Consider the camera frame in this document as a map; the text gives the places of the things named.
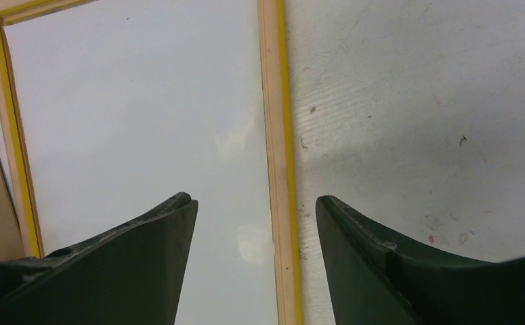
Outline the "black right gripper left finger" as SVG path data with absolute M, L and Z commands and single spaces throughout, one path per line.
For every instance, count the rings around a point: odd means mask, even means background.
M 197 212 L 180 192 L 46 257 L 0 261 L 0 324 L 173 324 Z

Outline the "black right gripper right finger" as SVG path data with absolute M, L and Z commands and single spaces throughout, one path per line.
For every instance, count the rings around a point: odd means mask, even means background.
M 448 253 L 334 196 L 316 200 L 316 222 L 337 324 L 525 324 L 525 257 Z

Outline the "yellow wooden picture frame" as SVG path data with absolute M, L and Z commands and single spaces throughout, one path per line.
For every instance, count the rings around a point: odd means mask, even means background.
M 12 60 L 4 28 L 79 6 L 78 1 L 0 1 L 0 120 L 25 253 L 44 248 Z M 303 323 L 293 131 L 283 1 L 258 1 L 257 21 L 276 300 L 280 324 Z

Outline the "printed building photo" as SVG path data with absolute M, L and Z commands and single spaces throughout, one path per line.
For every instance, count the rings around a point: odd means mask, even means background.
M 254 1 L 94 1 L 5 28 L 46 253 L 198 201 L 178 324 L 276 324 Z

